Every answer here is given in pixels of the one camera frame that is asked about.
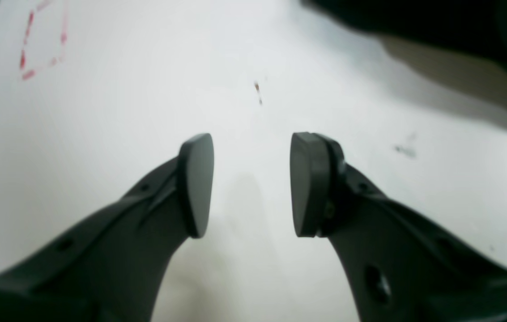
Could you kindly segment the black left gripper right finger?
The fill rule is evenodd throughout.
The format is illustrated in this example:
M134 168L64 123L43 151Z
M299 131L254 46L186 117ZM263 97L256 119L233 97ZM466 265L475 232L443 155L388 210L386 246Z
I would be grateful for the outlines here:
M507 322L507 269L386 196L322 134L294 133L298 237L324 237L362 322Z

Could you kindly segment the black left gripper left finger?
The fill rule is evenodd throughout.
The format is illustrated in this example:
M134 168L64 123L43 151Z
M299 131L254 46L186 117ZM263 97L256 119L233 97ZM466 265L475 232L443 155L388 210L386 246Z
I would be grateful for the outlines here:
M198 134L116 202L0 273L0 322L149 322L176 250L209 221L214 147Z

